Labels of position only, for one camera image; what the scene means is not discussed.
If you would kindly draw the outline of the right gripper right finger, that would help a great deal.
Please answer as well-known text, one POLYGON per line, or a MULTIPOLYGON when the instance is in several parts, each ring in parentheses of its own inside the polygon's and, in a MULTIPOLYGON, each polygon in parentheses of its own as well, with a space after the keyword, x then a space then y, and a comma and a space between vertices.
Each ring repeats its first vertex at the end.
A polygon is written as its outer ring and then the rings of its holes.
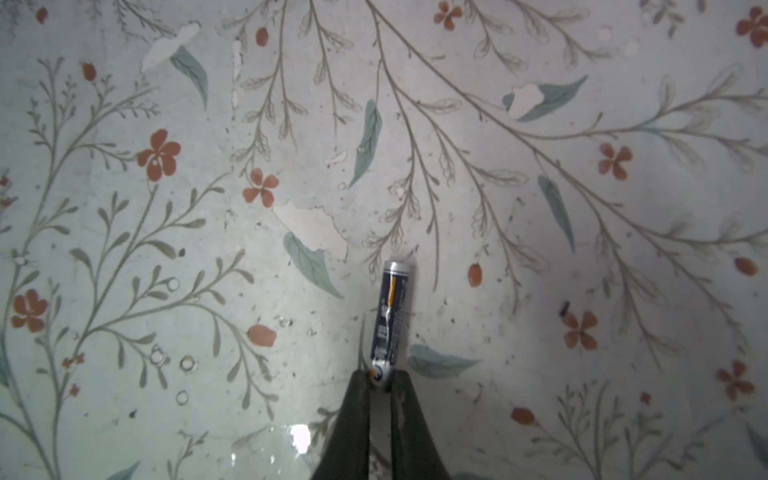
POLYGON ((449 480, 430 434, 410 375, 395 370, 391 379, 391 463, 394 480, 449 480))

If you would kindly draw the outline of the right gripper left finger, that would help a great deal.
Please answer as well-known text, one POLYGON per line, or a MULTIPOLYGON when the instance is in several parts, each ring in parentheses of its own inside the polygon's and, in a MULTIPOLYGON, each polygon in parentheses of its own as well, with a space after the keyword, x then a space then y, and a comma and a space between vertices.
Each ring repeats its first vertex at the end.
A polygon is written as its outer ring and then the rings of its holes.
POLYGON ((334 432, 312 480, 366 480, 369 476, 371 385, 365 370, 350 377, 334 432))

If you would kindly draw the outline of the black AAA battery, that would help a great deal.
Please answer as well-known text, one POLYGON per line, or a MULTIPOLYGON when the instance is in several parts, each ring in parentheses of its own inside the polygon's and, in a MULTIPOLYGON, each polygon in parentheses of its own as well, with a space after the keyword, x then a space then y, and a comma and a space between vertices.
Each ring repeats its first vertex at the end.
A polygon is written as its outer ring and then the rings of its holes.
POLYGON ((369 378, 381 390, 391 389, 398 358, 401 327, 404 322, 411 277, 409 264, 386 261, 371 346, 369 378))

